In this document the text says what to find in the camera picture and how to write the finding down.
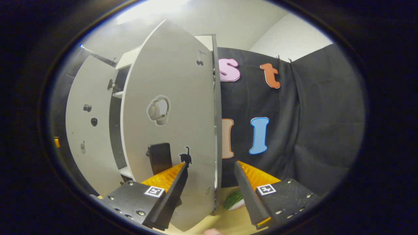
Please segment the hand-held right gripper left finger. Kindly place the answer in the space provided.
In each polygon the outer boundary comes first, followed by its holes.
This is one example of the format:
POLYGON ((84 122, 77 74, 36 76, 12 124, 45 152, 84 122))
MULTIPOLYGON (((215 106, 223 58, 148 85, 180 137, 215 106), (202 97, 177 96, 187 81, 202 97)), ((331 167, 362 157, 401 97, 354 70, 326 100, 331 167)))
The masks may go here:
POLYGON ((90 199, 118 221, 146 230, 165 230, 186 185, 188 167, 188 163, 180 163, 149 178, 148 183, 129 180, 105 196, 90 195, 90 199))

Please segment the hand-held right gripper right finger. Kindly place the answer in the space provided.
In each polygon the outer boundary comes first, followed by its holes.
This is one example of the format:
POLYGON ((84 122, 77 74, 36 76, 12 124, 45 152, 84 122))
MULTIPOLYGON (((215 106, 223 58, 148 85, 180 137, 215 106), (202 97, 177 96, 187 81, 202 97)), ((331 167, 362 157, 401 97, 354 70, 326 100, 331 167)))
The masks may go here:
POLYGON ((256 229, 293 223, 321 201, 297 180, 280 180, 244 162, 235 162, 234 175, 256 229))

